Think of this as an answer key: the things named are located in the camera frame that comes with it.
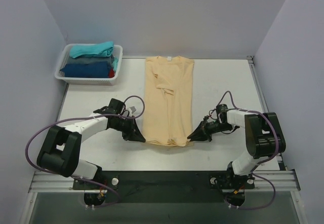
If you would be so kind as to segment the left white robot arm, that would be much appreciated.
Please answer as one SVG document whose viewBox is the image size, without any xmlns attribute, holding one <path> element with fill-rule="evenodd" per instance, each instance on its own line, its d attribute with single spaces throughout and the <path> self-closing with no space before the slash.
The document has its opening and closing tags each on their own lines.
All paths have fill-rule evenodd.
<svg viewBox="0 0 324 224">
<path fill-rule="evenodd" d="M 145 142 L 136 123 L 136 116 L 124 116 L 126 102 L 111 99 L 108 106 L 93 111 L 80 122 L 67 126 L 51 126 L 38 154 L 38 167 L 64 177 L 85 179 L 91 189 L 102 185 L 102 168 L 79 158 L 81 144 L 95 134 L 113 129 L 125 141 Z"/>
</svg>

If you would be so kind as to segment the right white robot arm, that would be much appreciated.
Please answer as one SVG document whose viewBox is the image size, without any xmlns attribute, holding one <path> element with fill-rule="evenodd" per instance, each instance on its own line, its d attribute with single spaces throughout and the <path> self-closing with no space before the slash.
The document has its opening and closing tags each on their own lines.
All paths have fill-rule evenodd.
<svg viewBox="0 0 324 224">
<path fill-rule="evenodd" d="M 210 142 L 213 134 L 230 134 L 243 128 L 246 150 L 230 162 L 226 171 L 221 171 L 213 183 L 223 188 L 241 186 L 248 180 L 253 180 L 252 172 L 258 166 L 286 150 L 286 140 L 276 113 L 229 109 L 225 104 L 216 106 L 214 111 L 217 117 L 209 121 L 212 116 L 205 116 L 187 139 Z"/>
</svg>

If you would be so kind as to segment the cream yellow t shirt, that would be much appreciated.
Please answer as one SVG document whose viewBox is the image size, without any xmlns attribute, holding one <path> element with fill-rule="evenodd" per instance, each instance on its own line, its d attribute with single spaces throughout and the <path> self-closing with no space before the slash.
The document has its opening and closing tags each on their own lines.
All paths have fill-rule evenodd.
<svg viewBox="0 0 324 224">
<path fill-rule="evenodd" d="M 185 147 L 192 132 L 194 60 L 156 56 L 145 60 L 145 110 L 142 133 L 147 143 Z"/>
</svg>

